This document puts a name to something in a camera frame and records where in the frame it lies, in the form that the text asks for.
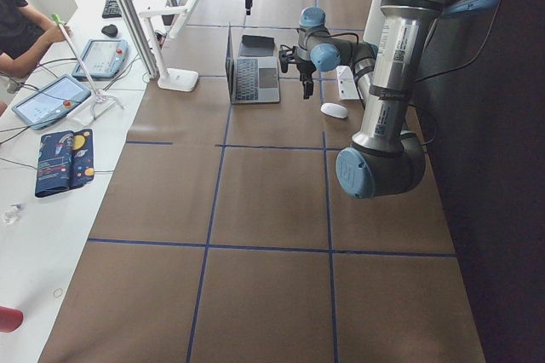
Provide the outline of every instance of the silver laptop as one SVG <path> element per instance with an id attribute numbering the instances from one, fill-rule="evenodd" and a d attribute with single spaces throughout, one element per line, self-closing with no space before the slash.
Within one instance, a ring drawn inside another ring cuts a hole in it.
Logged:
<path id="1" fill-rule="evenodd" d="M 225 70 L 232 104 L 280 102 L 276 58 L 239 56 L 235 59 L 232 55 L 231 26 L 227 36 Z"/>

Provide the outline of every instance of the red cup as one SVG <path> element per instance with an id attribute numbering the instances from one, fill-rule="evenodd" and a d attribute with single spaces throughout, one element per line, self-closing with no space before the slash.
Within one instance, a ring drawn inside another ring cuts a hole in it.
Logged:
<path id="1" fill-rule="evenodd" d="M 18 309 L 0 306 L 0 331 L 9 333 L 23 323 L 23 313 Z"/>

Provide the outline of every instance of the dark blue booklet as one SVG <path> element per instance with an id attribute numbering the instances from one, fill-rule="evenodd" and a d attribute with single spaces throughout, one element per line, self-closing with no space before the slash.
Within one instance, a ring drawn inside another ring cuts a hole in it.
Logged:
<path id="1" fill-rule="evenodd" d="M 93 130 L 43 135 L 37 161 L 36 197 L 62 193 L 92 181 Z"/>

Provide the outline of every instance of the keyboard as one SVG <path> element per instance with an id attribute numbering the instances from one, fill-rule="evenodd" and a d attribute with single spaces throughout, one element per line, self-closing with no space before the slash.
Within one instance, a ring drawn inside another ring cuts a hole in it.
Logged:
<path id="1" fill-rule="evenodd" d="M 102 18 L 119 18 L 120 16 L 121 9 L 119 9 L 118 1 L 106 0 L 104 10 L 102 11 Z"/>
<path id="2" fill-rule="evenodd" d="M 256 101 L 259 96 L 257 59 L 237 59 L 236 101 Z"/>

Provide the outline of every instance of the black wall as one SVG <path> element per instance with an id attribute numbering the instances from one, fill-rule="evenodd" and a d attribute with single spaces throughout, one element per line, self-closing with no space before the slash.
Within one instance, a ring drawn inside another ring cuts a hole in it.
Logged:
<path id="1" fill-rule="evenodd" d="M 488 363 L 545 362 L 544 15 L 545 0 L 502 0 L 479 58 L 416 87 Z"/>

